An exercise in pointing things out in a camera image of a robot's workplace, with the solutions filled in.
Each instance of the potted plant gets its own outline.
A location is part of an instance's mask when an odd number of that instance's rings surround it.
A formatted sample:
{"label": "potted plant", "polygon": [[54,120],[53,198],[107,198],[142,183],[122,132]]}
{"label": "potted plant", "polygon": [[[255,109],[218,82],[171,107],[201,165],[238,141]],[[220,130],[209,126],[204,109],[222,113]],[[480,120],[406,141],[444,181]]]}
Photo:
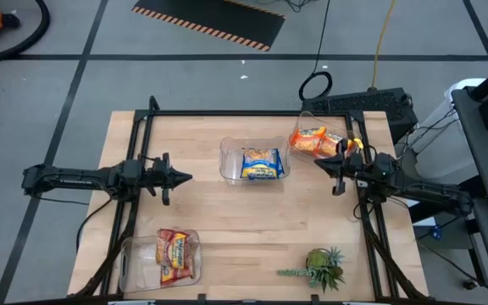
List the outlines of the potted plant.
{"label": "potted plant", "polygon": [[313,249],[306,257],[306,268],[303,269],[282,269],[278,270],[278,275],[282,276],[307,276],[310,278],[308,286],[315,287],[321,283],[323,293],[329,287],[338,291],[339,283],[344,283],[344,270],[341,268],[341,260],[344,258],[340,250],[336,248]]}

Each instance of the wooden tabletop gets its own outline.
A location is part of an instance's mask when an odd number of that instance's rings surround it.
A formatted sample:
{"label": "wooden tabletop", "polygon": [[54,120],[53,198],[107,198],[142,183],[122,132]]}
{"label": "wooden tabletop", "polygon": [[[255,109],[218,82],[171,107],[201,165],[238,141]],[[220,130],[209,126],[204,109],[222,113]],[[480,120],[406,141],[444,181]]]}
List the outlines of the wooden tabletop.
{"label": "wooden tabletop", "polygon": [[[113,112],[100,167],[125,159],[133,112]],[[170,193],[166,207],[161,197],[141,194],[135,236],[155,236],[159,228],[196,230],[202,243],[202,278],[194,286],[142,291],[128,298],[208,300],[374,300],[369,262],[360,221],[352,216],[358,202],[354,184],[346,193],[331,195],[335,181],[305,158],[291,158],[291,172],[283,186],[229,186],[219,174],[222,138],[289,136],[296,117],[156,117],[148,148],[150,157],[169,153],[175,169],[193,175]],[[322,118],[344,128],[342,118]],[[394,155],[385,113],[365,113],[370,144]],[[137,153],[141,141],[137,143]],[[94,191],[88,213],[107,200]],[[95,273],[108,249],[116,203],[86,224],[76,257],[69,293],[82,288]],[[392,257],[418,290],[427,294],[423,268],[408,210],[384,203]],[[308,251],[338,247],[343,259],[345,285],[325,294],[308,288],[305,278],[281,277],[277,269],[302,268]],[[384,295],[389,295],[385,268],[378,256]],[[115,291],[119,259],[114,264],[111,291]]]}

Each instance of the snack bag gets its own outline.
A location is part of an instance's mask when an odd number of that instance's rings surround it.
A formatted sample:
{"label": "snack bag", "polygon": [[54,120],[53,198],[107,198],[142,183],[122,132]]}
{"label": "snack bag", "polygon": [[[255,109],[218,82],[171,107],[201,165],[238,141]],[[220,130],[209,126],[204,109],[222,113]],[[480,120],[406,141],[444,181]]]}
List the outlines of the snack bag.
{"label": "snack bag", "polygon": [[337,145],[343,139],[343,137],[338,136],[332,132],[325,132],[325,135],[323,139],[321,139],[321,142],[319,144],[318,154],[321,157],[325,158],[334,157],[338,153],[336,151]]}
{"label": "snack bag", "polygon": [[189,235],[185,232],[160,229],[156,247],[156,263],[176,269],[185,269],[193,261]]}
{"label": "snack bag", "polygon": [[186,277],[193,278],[193,267],[186,267],[184,269],[177,269],[167,266],[161,266],[161,286],[169,286],[177,280],[185,279]]}
{"label": "snack bag", "polygon": [[299,151],[315,156],[319,142],[326,130],[325,127],[295,130],[291,135],[290,143]]}
{"label": "snack bag", "polygon": [[244,149],[241,178],[248,178],[249,180],[277,179],[279,174],[283,173],[284,170],[277,148]]}
{"label": "snack bag", "polygon": [[347,141],[346,157],[357,151],[357,148],[363,149],[364,145],[361,139],[355,138]]}

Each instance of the clear plastic bin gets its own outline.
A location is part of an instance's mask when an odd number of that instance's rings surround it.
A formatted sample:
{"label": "clear plastic bin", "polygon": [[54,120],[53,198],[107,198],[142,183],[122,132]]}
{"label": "clear plastic bin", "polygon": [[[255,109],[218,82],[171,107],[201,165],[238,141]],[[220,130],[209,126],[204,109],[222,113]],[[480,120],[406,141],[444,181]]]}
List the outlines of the clear plastic bin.
{"label": "clear plastic bin", "polygon": [[170,285],[161,286],[162,266],[156,262],[158,237],[130,237],[124,241],[120,252],[119,288],[123,292],[130,293],[196,284],[202,275],[201,243],[196,231],[185,230],[185,233],[190,235],[191,249],[195,254],[193,278],[188,277]]}
{"label": "clear plastic bin", "polygon": [[[246,148],[278,149],[283,173],[279,174],[277,179],[272,180],[242,178],[242,159]],[[289,144],[283,136],[277,136],[272,139],[235,139],[227,136],[221,141],[219,146],[219,173],[231,185],[280,183],[283,178],[289,175],[290,171]]]}
{"label": "clear plastic bin", "polygon": [[[318,132],[318,137],[315,140],[295,141],[300,130],[320,130],[323,127],[325,128],[324,132]],[[362,149],[362,137],[358,130],[347,130],[333,126],[314,117],[312,113],[304,111],[298,116],[295,129],[289,135],[291,155],[297,158],[329,158],[335,156],[334,146],[336,143],[330,141],[329,138],[324,136],[325,134],[334,134],[340,140],[351,140],[352,144],[350,143],[349,148],[346,150],[347,156]]]}

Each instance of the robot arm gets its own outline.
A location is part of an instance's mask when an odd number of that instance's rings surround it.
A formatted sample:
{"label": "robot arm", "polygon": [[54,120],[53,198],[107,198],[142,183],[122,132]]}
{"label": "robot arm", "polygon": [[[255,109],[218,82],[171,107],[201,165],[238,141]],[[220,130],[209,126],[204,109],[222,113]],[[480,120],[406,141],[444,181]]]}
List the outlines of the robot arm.
{"label": "robot arm", "polygon": [[367,184],[372,201],[385,202],[388,197],[397,196],[421,202],[415,208],[412,207],[419,211],[419,216],[412,216],[413,222],[443,211],[466,216],[472,212],[474,206],[469,194],[460,191],[459,186],[415,180],[406,176],[398,162],[386,153],[378,153],[372,164],[365,164],[358,153],[349,158],[338,154],[332,158],[317,159],[315,163],[331,178],[337,178],[333,195],[341,195],[345,191],[343,179],[349,177]]}
{"label": "robot arm", "polygon": [[169,205],[169,189],[190,180],[191,175],[170,166],[169,154],[154,158],[153,165],[144,169],[138,160],[125,160],[115,166],[97,170],[61,169],[38,164],[24,170],[22,188],[25,195],[51,191],[56,188],[77,190],[103,190],[113,199],[130,200],[144,187],[156,196],[154,187],[161,187],[163,203]]}

